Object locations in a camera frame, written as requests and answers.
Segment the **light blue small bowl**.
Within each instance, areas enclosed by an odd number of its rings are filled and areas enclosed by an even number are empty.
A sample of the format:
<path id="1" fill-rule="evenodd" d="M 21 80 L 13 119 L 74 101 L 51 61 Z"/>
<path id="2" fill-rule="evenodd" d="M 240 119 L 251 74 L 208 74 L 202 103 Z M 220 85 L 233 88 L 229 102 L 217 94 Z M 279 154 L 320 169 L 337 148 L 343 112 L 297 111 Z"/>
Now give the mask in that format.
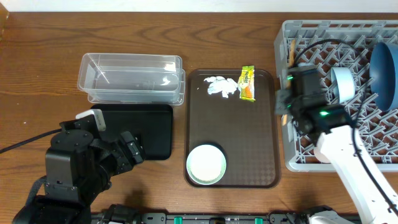
<path id="1" fill-rule="evenodd" d="M 333 92 L 339 99 L 339 103 L 352 100 L 355 96 L 354 77 L 349 68 L 332 67 L 331 81 L 336 83 Z"/>

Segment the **pink white cup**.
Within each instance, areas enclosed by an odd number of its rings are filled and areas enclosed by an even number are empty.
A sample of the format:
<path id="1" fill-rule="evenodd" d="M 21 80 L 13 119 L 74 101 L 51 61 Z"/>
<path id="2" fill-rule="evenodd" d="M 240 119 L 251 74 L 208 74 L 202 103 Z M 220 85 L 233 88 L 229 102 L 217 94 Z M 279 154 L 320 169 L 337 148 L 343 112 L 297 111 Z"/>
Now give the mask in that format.
<path id="1" fill-rule="evenodd" d="M 326 164 L 328 164 L 328 163 L 330 162 L 330 161 L 327 159 L 327 157 L 326 157 L 324 154 L 322 154 L 322 152 L 321 152 L 321 150 L 320 150 L 319 147 L 315 147 L 314 150 L 313 150 L 313 153 L 314 153 L 316 159 L 317 159 L 318 161 L 320 161 L 321 163 L 326 163 Z"/>

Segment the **mint green rice bowl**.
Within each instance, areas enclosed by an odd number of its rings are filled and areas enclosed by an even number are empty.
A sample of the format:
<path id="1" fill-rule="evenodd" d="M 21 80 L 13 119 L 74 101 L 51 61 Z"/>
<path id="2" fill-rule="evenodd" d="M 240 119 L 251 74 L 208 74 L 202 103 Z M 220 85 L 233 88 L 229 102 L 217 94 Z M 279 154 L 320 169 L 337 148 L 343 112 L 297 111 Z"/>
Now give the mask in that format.
<path id="1" fill-rule="evenodd" d="M 222 179 L 226 172 L 226 157 L 218 147 L 202 144 L 195 147 L 186 160 L 189 178 L 199 185 L 212 185 Z"/>

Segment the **white tissue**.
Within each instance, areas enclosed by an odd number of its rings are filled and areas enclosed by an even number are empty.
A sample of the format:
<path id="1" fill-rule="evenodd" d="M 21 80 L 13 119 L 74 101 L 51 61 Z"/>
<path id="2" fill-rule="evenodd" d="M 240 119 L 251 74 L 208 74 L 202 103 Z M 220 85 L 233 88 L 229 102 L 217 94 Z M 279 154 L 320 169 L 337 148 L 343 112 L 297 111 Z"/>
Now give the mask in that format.
<path id="1" fill-rule="evenodd" d="M 232 78 L 225 78 L 222 76 L 207 77 L 204 82 L 209 83 L 207 92 L 209 95 L 221 93 L 223 98 L 229 98 L 230 94 L 238 89 L 238 84 Z"/>

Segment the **dark blue plate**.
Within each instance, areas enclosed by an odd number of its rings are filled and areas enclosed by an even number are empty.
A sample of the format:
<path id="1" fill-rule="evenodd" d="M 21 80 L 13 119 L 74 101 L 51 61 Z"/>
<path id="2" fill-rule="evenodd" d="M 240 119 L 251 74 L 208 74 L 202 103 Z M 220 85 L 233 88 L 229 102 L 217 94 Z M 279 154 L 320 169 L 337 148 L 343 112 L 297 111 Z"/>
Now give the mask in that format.
<path id="1" fill-rule="evenodd" d="M 369 74 L 373 79 L 371 91 L 378 95 L 377 107 L 382 111 L 397 109 L 397 44 L 376 44 Z"/>

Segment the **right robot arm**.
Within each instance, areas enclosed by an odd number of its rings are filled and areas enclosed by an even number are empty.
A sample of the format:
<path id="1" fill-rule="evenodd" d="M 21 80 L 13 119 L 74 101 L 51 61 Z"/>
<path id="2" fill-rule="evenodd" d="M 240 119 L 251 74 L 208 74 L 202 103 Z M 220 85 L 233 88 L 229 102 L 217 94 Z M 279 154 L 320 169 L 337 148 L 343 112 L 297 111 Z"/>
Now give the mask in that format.
<path id="1" fill-rule="evenodd" d="M 397 192 L 366 150 L 356 120 L 327 102 L 316 67 L 290 67 L 285 82 L 275 112 L 286 128 L 308 136 L 317 159 L 334 167 L 362 223 L 397 223 Z"/>

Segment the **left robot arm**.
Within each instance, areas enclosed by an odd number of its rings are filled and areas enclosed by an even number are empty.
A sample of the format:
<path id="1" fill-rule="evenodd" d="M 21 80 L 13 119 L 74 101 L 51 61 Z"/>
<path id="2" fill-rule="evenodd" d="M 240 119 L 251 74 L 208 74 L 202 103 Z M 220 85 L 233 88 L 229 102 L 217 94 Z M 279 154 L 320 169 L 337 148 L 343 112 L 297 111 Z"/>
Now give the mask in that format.
<path id="1" fill-rule="evenodd" d="M 13 223 L 91 223 L 91 204 L 111 178 L 144 162 L 137 137 L 121 132 L 107 142 L 94 116 L 64 121 L 45 154 L 46 175 L 36 180 Z"/>

